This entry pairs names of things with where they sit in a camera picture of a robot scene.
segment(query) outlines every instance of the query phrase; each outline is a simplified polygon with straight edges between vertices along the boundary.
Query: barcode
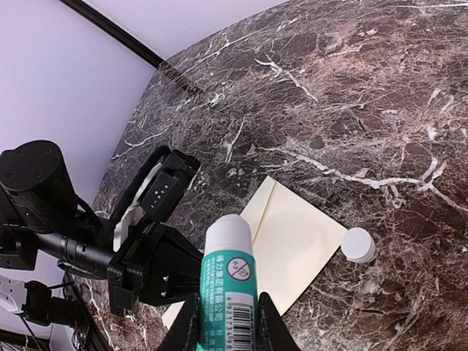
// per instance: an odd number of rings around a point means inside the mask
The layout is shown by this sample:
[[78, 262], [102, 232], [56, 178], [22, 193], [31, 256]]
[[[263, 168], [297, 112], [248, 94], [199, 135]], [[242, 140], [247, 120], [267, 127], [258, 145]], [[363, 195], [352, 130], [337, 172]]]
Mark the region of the barcode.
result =
[[226, 293], [226, 350], [254, 351], [254, 298], [236, 292]]

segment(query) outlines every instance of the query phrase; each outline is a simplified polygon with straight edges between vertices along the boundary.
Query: marble countertop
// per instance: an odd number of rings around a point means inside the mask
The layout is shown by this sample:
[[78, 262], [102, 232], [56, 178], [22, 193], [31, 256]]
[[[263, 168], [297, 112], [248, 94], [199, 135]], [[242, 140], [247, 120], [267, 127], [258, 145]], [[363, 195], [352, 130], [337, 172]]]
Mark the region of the marble countertop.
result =
[[[94, 204], [101, 215], [158, 145], [200, 172], [170, 224], [201, 248], [266, 176], [375, 238], [370, 265], [337, 252], [284, 316], [302, 350], [468, 350], [468, 7], [460, 1], [291, 1], [170, 60], [130, 119]], [[109, 314], [115, 350], [155, 350], [163, 308]]]

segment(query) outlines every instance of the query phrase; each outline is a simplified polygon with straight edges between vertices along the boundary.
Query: green label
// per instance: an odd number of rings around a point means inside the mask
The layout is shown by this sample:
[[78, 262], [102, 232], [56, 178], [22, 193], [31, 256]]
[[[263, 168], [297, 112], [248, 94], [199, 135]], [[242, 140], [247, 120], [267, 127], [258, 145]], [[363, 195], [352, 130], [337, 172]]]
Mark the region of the green label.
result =
[[202, 261], [197, 351], [255, 350], [257, 277], [254, 258], [219, 251]]

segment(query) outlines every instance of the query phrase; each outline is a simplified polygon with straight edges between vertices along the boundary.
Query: white plastic part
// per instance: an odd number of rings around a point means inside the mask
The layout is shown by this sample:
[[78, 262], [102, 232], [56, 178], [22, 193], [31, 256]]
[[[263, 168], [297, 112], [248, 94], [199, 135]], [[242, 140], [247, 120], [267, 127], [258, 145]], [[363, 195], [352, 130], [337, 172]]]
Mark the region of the white plastic part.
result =
[[8, 312], [21, 313], [27, 295], [23, 281], [0, 276], [0, 306]]
[[344, 256], [355, 263], [367, 263], [375, 257], [375, 242], [369, 232], [363, 228], [348, 230], [341, 241]]
[[124, 241], [129, 236], [129, 226], [137, 224], [140, 221], [140, 219], [143, 218], [144, 213], [143, 209], [138, 203], [138, 198], [140, 198], [148, 184], [150, 184], [150, 182], [153, 180], [154, 176], [156, 175], [157, 171], [161, 168], [161, 166], [162, 164], [158, 163], [156, 166], [153, 167], [150, 173], [148, 173], [145, 180], [138, 189], [137, 194], [133, 198], [132, 204], [125, 211], [125, 214], [122, 217], [121, 221], [116, 225], [116, 229], [114, 230], [114, 252], [117, 252], [120, 249], [120, 246], [122, 246]]
[[254, 255], [250, 226], [237, 214], [221, 217], [206, 231], [205, 256], [224, 250], [236, 250]]

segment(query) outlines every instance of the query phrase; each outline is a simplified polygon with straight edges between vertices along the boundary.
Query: wall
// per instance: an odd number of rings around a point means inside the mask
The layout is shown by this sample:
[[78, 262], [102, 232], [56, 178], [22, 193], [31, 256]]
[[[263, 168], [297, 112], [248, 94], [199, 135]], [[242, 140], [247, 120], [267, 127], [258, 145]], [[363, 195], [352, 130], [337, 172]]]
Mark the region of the wall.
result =
[[[0, 151], [35, 139], [60, 145], [76, 192], [92, 202], [154, 69], [57, 0], [0, 1]], [[61, 281], [56, 259], [14, 279]], [[26, 333], [0, 310], [0, 328]], [[40, 337], [50, 328], [33, 326]]]
[[285, 0], [84, 0], [162, 58]]

